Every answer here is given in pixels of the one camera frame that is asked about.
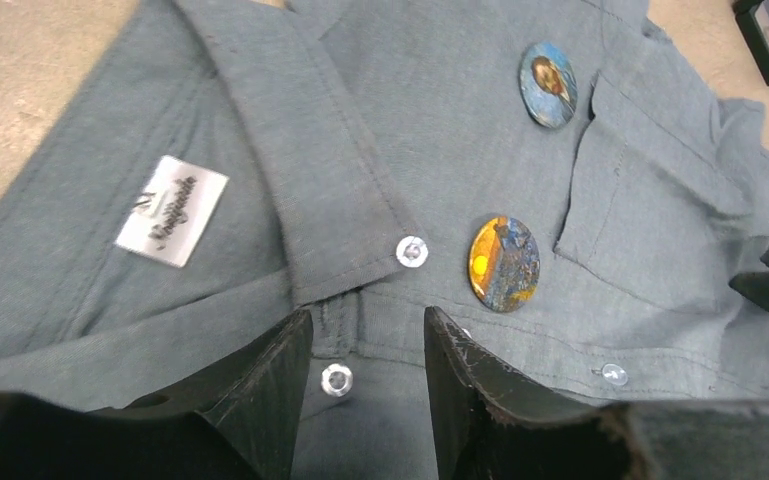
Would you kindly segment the grey button-up shirt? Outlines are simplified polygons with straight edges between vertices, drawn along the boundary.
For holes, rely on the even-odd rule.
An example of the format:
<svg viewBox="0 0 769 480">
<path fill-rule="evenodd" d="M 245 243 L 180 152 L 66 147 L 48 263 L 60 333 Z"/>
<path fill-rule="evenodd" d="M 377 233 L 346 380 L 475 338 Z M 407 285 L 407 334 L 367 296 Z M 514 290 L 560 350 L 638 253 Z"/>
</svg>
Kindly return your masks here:
<svg viewBox="0 0 769 480">
<path fill-rule="evenodd" d="M 294 476 L 433 479 L 423 316 L 442 308 L 588 403 L 769 398 L 769 314 L 729 286 L 769 244 L 764 108 L 721 99 L 645 1 L 144 1 L 0 201 L 0 390 L 124 406 L 299 307 Z M 519 68 L 572 64 L 560 129 Z M 160 158 L 228 177 L 187 264 L 115 245 Z M 467 267 L 524 223 L 536 292 Z"/>
</svg>

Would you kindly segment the orange blue round brooch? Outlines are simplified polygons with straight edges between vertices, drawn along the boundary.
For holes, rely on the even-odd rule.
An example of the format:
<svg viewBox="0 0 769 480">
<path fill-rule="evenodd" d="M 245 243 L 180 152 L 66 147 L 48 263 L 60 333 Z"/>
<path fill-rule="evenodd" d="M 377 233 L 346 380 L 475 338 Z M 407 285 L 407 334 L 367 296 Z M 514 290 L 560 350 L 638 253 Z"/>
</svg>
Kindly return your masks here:
<svg viewBox="0 0 769 480">
<path fill-rule="evenodd" d="M 540 277 L 536 239 L 520 220 L 497 216 L 473 238 L 467 273 L 477 299 L 488 309 L 510 313 L 536 292 Z"/>
</svg>

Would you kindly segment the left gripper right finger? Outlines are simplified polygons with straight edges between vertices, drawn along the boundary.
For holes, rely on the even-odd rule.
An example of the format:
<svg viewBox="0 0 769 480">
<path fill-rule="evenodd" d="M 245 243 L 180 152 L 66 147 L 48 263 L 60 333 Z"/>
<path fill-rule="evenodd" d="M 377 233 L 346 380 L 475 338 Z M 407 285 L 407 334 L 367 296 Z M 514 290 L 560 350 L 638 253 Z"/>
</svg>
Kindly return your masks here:
<svg viewBox="0 0 769 480">
<path fill-rule="evenodd" d="M 769 479 L 769 400 L 592 406 L 532 380 L 424 312 L 442 479 Z"/>
</svg>

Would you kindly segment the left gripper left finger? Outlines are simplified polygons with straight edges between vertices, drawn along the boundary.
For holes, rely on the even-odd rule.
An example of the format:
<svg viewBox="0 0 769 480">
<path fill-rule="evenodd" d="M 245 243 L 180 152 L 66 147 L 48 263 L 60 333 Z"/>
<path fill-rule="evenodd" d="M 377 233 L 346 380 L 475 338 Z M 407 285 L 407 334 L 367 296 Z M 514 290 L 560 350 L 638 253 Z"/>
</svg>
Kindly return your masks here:
<svg viewBox="0 0 769 480">
<path fill-rule="evenodd" d="M 286 479 L 311 360 L 299 310 L 123 408 L 0 392 L 0 479 Z"/>
</svg>

